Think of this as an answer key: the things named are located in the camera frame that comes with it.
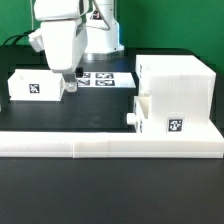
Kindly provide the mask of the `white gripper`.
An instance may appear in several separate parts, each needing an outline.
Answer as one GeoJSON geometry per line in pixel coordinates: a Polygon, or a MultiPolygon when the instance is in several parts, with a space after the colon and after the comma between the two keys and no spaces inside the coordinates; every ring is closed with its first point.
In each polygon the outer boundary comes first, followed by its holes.
{"type": "Polygon", "coordinates": [[[49,68],[64,74],[67,92],[76,92],[76,77],[82,78],[84,74],[83,68],[77,66],[87,47],[86,26],[81,19],[44,21],[41,34],[49,68]]]}

